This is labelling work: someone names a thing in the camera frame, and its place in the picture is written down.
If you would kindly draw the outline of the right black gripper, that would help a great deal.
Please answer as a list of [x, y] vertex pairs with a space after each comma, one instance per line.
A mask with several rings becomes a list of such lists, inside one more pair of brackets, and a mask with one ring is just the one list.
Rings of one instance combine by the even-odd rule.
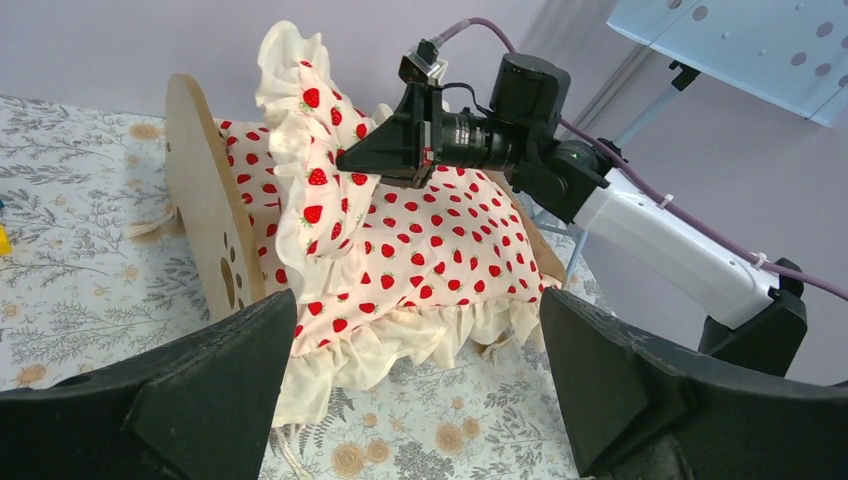
[[389, 118], [337, 156], [339, 170], [377, 175], [381, 183], [420, 189], [439, 166], [510, 171], [524, 156], [529, 129], [493, 113], [449, 113], [442, 89], [408, 83]]

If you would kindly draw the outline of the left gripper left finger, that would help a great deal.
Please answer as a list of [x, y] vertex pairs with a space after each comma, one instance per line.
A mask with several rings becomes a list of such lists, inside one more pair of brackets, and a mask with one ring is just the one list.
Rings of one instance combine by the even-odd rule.
[[45, 389], [1, 395], [5, 479], [255, 479], [297, 323], [277, 292]]

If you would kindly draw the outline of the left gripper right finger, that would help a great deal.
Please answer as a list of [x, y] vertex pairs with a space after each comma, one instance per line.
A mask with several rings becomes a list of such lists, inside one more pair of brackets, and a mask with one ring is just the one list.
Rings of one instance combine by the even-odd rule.
[[539, 315], [581, 476], [846, 477], [845, 389], [723, 362], [555, 288]]

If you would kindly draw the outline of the large strawberry print cushion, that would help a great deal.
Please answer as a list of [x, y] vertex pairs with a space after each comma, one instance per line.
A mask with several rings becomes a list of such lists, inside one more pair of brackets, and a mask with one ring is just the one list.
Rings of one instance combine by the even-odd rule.
[[360, 229], [365, 270], [346, 293], [298, 308], [273, 425], [321, 422], [336, 388], [366, 390], [400, 360], [449, 368], [467, 341], [539, 341], [538, 302], [563, 267], [507, 191], [440, 167], [422, 189], [378, 184]]

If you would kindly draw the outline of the wooden pet bed frame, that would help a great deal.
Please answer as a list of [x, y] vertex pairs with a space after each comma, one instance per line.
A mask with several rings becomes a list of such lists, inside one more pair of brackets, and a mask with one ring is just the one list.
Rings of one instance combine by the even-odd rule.
[[[267, 129], [215, 120], [199, 84], [176, 74], [166, 96], [166, 137], [169, 199], [186, 229], [212, 318], [289, 289], [275, 251], [283, 190]], [[560, 261], [519, 210], [543, 250]]]

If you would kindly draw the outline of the small strawberry print pillow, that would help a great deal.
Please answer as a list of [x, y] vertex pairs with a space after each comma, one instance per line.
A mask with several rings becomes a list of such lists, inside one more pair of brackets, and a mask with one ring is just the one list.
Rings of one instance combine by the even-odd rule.
[[376, 129], [392, 109], [372, 116], [355, 108], [330, 75], [320, 34], [303, 38], [283, 20], [264, 37], [258, 53], [255, 99], [270, 131], [274, 175], [286, 195], [275, 236], [277, 256], [301, 304], [352, 290], [364, 273], [360, 229], [379, 181], [353, 182], [337, 157]]

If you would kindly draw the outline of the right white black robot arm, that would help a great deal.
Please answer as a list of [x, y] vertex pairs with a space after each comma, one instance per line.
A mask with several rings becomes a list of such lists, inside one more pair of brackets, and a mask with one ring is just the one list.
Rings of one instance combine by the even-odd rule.
[[448, 113], [442, 87], [419, 56], [399, 71], [395, 112], [337, 157], [339, 169], [420, 189], [440, 167], [500, 172], [516, 193], [567, 224], [603, 237], [696, 300], [707, 318], [699, 351], [784, 376], [807, 331], [803, 284], [787, 260], [738, 253], [637, 185], [610, 144], [554, 133], [569, 74], [531, 55], [501, 60], [488, 108]]

